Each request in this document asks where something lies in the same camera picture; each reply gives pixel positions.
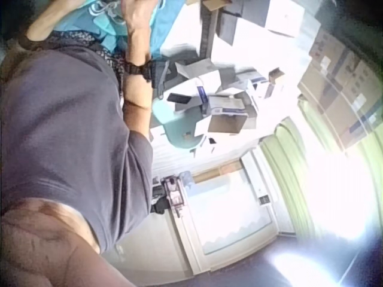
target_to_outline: hand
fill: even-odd
[[[63,11],[70,13],[85,3],[86,0],[51,0],[61,7]]]
[[[129,31],[149,29],[151,15],[158,0],[121,0],[121,12]]]

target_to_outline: teal chair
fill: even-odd
[[[176,148],[193,149],[204,135],[194,136],[196,124],[203,119],[202,106],[194,106],[185,111],[175,112],[165,100],[154,99],[152,111],[158,122],[163,125],[166,137]]]

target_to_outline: man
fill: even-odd
[[[84,2],[54,0],[27,39],[45,40]],[[131,66],[150,60],[156,4],[122,0]],[[99,254],[149,213],[151,83],[126,75],[121,110],[106,61],[62,47],[25,59],[2,89],[2,284],[131,286]]]

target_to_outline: wristwatch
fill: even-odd
[[[142,75],[146,82],[151,82],[153,79],[152,74],[152,61],[147,62],[142,66],[136,66],[130,62],[125,62],[125,72],[129,75]]]

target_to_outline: green curtain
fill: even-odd
[[[315,237],[318,231],[304,194],[308,178],[305,149],[293,122],[289,118],[284,120],[274,135],[262,142],[261,149],[281,189],[297,237]]]
[[[305,100],[299,102],[299,108],[316,134],[323,148],[329,152],[341,152],[328,126],[319,113]],[[345,155],[360,156],[369,169],[373,181],[379,223],[383,227],[383,123],[360,142],[345,151]]]

